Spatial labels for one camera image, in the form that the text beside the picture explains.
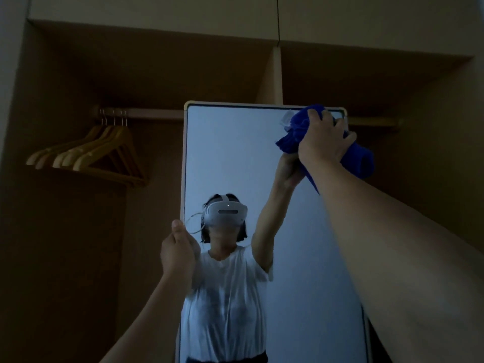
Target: blue towel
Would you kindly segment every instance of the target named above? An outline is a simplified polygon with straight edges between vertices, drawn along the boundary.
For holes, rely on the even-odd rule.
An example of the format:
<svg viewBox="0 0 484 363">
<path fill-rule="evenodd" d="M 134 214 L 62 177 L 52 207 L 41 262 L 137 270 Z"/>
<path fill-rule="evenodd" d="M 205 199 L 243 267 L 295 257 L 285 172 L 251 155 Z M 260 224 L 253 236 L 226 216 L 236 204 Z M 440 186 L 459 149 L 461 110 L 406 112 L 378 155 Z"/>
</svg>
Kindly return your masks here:
<svg viewBox="0 0 484 363">
<path fill-rule="evenodd" d="M 307 111 L 309 109 L 316 110 L 319 117 L 322 117 L 324 107 L 321 104 L 310 105 L 296 113 L 291 119 L 291 125 L 287 135 L 276 142 L 276 145 L 283 152 L 292 154 L 299 150 L 299 143 L 304 139 L 304 135 L 306 135 L 309 127 L 309 116 L 307 115 Z M 345 131 L 343 137 L 347 136 L 348 132 Z M 309 175 L 309 172 L 302 163 L 299 164 L 302 172 L 306 175 L 307 179 L 311 182 L 316 191 L 318 191 L 316 184 Z M 344 168 L 346 168 L 346 170 L 361 179 L 371 176 L 373 170 L 375 169 L 373 164 L 373 153 L 369 149 L 359 146 L 356 142 L 348 148 L 348 151 L 341 159 L 341 164 Z"/>
</svg>

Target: white t-shirt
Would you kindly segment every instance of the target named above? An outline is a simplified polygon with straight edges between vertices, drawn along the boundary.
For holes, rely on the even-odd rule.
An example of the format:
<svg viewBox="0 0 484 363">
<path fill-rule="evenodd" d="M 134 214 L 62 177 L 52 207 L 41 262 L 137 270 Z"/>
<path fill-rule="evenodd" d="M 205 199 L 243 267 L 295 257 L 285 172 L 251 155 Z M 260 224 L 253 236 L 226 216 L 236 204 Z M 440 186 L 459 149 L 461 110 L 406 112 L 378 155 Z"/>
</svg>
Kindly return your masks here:
<svg viewBox="0 0 484 363">
<path fill-rule="evenodd" d="M 237 246 L 216 261 L 200 255 L 194 289 L 181 313 L 180 362 L 252 358 L 266 349 L 266 317 L 261 294 L 271 281 L 254 260 L 251 246 Z"/>
</svg>

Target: hand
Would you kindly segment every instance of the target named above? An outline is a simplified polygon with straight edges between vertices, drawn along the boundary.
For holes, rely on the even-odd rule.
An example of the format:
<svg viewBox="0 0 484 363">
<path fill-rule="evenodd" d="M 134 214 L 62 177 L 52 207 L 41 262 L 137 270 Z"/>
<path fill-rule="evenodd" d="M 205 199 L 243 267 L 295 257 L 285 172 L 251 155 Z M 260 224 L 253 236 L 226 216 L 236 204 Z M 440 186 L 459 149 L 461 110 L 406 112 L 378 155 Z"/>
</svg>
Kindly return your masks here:
<svg viewBox="0 0 484 363">
<path fill-rule="evenodd" d="M 275 185 L 293 190 L 302 181 L 304 174 L 299 168 L 299 155 L 284 153 L 275 171 Z"/>
<path fill-rule="evenodd" d="M 333 124 L 333 116 L 323 111 L 323 119 L 314 109 L 307 111 L 309 128 L 299 144 L 299 158 L 306 167 L 317 161 L 339 163 L 348 148 L 355 142 L 356 133 L 343 139 L 345 122 L 343 119 Z"/>
<path fill-rule="evenodd" d="M 161 243 L 163 274 L 178 275 L 191 281 L 196 258 L 192 243 L 197 244 L 197 241 L 188 234 L 180 220 L 173 220 L 171 230 L 172 233 Z"/>
</svg>

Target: vr headset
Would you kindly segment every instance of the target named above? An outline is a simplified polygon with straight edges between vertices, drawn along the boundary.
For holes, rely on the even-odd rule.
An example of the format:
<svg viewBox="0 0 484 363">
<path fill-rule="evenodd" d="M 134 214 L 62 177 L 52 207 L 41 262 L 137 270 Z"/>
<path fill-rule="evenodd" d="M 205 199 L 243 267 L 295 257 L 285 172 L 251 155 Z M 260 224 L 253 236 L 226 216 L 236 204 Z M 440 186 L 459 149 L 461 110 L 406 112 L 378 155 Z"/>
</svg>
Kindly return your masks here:
<svg viewBox="0 0 484 363">
<path fill-rule="evenodd" d="M 202 215 L 203 226 L 241 226 L 247 216 L 247 207 L 240 202 L 230 201 L 227 195 L 207 205 Z"/>
</svg>

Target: clothes rail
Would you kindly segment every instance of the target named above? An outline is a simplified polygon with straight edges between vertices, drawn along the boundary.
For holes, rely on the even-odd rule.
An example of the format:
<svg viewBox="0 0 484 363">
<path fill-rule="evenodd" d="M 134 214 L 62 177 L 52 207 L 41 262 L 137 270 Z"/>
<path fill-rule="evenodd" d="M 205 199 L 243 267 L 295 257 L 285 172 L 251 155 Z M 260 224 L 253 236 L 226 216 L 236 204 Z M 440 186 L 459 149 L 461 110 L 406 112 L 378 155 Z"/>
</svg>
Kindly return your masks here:
<svg viewBox="0 0 484 363">
<path fill-rule="evenodd" d="M 129 119 L 145 119 L 160 121 L 180 121 L 184 119 L 183 109 L 144 109 L 144 108 L 93 108 L 93 117 L 117 117 Z M 348 117 L 349 126 L 387 127 L 397 129 L 402 125 L 402 120 L 389 117 Z"/>
</svg>

